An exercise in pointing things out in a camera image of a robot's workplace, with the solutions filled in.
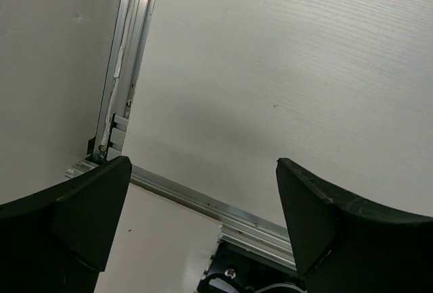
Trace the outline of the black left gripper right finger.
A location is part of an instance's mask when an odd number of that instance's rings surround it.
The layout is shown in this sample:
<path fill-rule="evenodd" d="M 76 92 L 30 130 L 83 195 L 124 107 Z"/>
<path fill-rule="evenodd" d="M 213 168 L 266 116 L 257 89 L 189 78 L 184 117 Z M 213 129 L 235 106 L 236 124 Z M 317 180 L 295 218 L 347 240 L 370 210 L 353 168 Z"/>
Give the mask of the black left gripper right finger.
<path fill-rule="evenodd" d="M 288 158 L 277 186 L 308 292 L 431 292 L 432 218 L 378 204 Z"/>

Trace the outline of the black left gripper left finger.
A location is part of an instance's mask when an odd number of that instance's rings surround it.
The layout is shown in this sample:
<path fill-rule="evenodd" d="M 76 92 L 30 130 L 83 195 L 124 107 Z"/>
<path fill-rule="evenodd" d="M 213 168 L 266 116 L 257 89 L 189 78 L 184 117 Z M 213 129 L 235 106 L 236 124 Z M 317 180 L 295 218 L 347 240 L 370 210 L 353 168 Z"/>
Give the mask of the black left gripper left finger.
<path fill-rule="evenodd" d="M 2 292 L 93 292 L 108 263 L 131 178 L 119 156 L 1 205 Z"/>

